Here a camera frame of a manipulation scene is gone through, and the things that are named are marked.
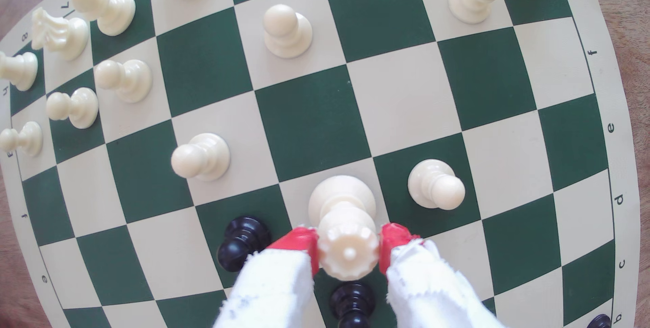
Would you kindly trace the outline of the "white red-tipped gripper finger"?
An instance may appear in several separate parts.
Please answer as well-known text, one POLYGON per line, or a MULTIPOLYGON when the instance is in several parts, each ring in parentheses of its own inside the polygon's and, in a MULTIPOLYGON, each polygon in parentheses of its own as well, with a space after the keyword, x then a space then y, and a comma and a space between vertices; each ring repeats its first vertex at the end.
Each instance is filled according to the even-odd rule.
POLYGON ((214 327, 302 327, 319 271, 317 230, 298 226, 250 255, 214 327))
POLYGON ((379 268, 397 327, 504 327, 436 244, 401 224, 382 226, 379 268))

